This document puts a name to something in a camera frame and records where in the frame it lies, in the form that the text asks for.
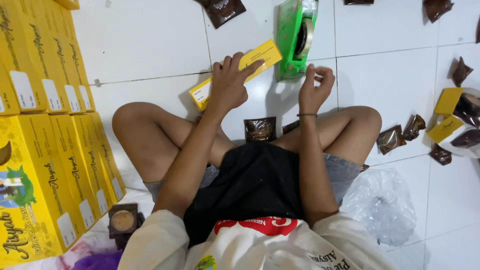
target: leg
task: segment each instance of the leg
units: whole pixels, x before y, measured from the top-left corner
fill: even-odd
[[[380,114],[370,107],[353,106],[317,121],[318,136],[325,153],[363,165],[382,128]],[[274,145],[298,153],[300,129],[273,141]]]
[[[159,106],[133,102],[113,115],[115,135],[145,183],[162,180],[195,125]],[[235,144],[218,135],[209,162],[220,167],[226,152]]]

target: plastic bag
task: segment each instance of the plastic bag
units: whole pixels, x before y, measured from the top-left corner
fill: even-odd
[[[403,245],[417,226],[408,184],[393,168],[361,173],[343,198],[341,210],[390,246]]]

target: person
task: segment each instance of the person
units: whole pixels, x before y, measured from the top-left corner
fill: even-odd
[[[237,146],[220,124],[247,100],[243,83],[264,63],[239,71],[242,56],[214,64],[198,124],[143,102],[113,116],[155,201],[119,269],[393,269],[376,240],[338,209],[380,132],[380,114],[356,106],[317,120],[335,77],[311,64],[300,127],[271,143]]]

